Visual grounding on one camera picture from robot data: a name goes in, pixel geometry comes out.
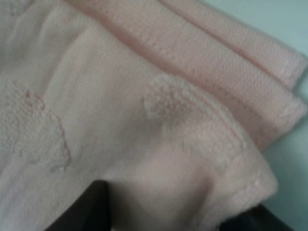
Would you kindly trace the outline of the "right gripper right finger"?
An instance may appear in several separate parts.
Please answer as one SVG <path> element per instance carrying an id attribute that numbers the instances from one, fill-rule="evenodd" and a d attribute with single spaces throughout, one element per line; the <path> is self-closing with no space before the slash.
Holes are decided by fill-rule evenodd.
<path id="1" fill-rule="evenodd" d="M 293 231 L 263 205 L 258 205 L 220 225 L 221 231 Z"/>

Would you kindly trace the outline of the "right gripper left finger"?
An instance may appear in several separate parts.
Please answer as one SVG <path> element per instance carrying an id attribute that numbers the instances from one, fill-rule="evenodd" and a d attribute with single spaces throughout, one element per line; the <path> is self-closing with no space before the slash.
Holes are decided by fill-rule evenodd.
<path id="1" fill-rule="evenodd" d="M 49 231 L 110 231 L 111 229 L 109 185 L 104 180 L 92 182 L 47 228 Z"/>

